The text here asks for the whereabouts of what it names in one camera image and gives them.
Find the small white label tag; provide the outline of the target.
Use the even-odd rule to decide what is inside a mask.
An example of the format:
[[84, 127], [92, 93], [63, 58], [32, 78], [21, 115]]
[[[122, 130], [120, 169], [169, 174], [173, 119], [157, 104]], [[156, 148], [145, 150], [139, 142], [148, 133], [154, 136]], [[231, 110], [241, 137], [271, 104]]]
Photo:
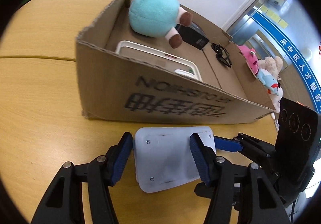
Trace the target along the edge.
[[276, 131], [278, 132], [279, 125], [278, 125], [278, 119], [276, 118], [275, 113], [271, 113], [270, 116], [271, 116], [271, 118], [273, 119], [273, 122], [274, 122], [274, 125], [275, 125], [275, 128], [276, 128]]

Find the small black product box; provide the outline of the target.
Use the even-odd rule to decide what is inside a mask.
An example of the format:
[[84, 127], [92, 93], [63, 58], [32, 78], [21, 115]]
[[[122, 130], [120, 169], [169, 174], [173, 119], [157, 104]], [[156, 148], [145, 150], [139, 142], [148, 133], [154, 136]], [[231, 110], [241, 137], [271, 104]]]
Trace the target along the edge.
[[179, 32], [184, 42], [199, 50], [203, 50], [209, 43], [209, 39], [204, 31], [194, 22], [188, 27], [178, 24], [176, 25], [176, 30]]

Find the pink plush toy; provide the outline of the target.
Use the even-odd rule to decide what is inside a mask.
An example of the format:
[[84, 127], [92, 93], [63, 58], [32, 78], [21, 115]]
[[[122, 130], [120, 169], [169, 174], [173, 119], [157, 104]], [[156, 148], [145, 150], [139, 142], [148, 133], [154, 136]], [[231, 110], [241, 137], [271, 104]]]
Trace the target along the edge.
[[250, 70], [252, 71], [253, 75], [255, 76], [259, 71], [259, 65], [258, 65], [258, 58], [256, 55], [256, 50], [254, 48], [248, 48], [245, 45], [238, 46], [241, 54], [246, 60], [246, 63]]

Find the clear white phone case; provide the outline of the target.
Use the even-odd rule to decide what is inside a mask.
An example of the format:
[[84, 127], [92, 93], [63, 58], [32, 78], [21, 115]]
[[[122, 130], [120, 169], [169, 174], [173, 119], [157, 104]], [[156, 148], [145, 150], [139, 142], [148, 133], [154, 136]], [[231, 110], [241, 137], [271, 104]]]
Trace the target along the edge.
[[116, 46], [115, 53], [164, 68], [178, 75], [202, 81], [201, 73], [196, 64], [158, 49], [131, 41], [120, 41]]

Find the beige plush bear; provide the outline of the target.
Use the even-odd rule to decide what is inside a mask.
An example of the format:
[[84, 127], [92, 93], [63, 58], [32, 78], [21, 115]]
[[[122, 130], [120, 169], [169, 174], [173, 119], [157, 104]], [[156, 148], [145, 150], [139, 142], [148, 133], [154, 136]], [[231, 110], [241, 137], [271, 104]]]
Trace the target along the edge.
[[283, 60], [279, 57], [266, 57], [258, 61], [259, 68], [267, 70], [276, 80], [281, 80], [279, 73], [283, 68]]

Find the blue plush toy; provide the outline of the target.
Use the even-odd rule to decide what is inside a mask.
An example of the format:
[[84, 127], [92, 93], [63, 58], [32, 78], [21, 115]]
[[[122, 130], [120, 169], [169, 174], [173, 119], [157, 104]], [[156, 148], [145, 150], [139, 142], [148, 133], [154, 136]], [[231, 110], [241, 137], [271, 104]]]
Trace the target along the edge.
[[278, 92], [278, 82], [267, 70], [260, 68], [258, 70], [257, 76], [258, 80], [263, 84], [267, 89], [269, 94], [280, 95]]

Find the white plush dog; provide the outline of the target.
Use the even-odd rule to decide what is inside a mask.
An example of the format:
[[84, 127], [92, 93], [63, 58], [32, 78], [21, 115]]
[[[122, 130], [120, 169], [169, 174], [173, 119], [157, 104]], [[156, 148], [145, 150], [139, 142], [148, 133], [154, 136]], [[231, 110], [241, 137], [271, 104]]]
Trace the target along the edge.
[[274, 106], [274, 112], [278, 114], [280, 112], [280, 100], [283, 97], [282, 87], [278, 88], [277, 94], [270, 94], [269, 97]]

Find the brown cardboard box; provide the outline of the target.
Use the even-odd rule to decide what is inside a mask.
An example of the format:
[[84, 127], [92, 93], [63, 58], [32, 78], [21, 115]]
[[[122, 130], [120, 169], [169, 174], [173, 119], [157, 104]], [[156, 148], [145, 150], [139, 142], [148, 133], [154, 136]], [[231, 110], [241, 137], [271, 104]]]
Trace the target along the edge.
[[[274, 106], [231, 36], [203, 16], [194, 22], [210, 43], [224, 47], [232, 67], [221, 64], [211, 45], [173, 49], [164, 38], [134, 32], [130, 0], [112, 0], [76, 38], [77, 79], [83, 114], [89, 119], [141, 123], [251, 123]], [[202, 81], [115, 53], [120, 41], [139, 43], [197, 65]]]

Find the white plastic device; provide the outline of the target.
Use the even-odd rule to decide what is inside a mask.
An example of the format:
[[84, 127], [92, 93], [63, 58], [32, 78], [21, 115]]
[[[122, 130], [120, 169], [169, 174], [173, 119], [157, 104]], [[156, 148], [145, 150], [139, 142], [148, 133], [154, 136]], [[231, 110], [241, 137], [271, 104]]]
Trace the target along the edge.
[[189, 146], [193, 133], [216, 151], [213, 132], [208, 126], [144, 127], [136, 132], [133, 153], [141, 190], [154, 193], [199, 179]]

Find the pig plush teal dress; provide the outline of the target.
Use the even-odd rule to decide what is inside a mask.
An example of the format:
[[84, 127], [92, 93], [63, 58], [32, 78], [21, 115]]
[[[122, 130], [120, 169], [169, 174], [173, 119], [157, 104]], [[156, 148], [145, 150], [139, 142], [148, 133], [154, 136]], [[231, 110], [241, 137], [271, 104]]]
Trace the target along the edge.
[[193, 15], [178, 0], [131, 0], [128, 11], [132, 30], [152, 38], [165, 38], [171, 48], [178, 48], [183, 39], [177, 25], [188, 27]]

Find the black sunglasses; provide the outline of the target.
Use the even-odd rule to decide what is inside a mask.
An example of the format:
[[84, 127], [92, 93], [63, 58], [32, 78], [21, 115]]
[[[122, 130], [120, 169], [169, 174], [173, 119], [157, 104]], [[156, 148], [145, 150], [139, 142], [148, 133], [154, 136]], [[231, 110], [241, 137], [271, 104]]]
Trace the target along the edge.
[[221, 64], [228, 68], [232, 67], [229, 52], [224, 47], [219, 44], [211, 43], [211, 48], [216, 53], [216, 58]]

